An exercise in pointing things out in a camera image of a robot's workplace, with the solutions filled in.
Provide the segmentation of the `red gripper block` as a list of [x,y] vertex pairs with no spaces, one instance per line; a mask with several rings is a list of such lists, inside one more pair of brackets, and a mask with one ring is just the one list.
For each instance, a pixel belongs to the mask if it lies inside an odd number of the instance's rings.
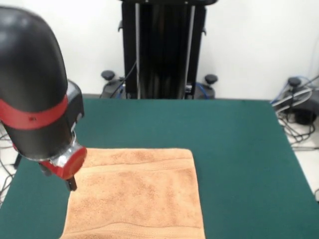
[[42,173],[45,176],[51,176],[52,173],[66,180],[66,186],[69,191],[76,191],[77,184],[74,175],[81,169],[87,149],[83,146],[72,146],[58,158],[54,160],[43,161],[39,164]]

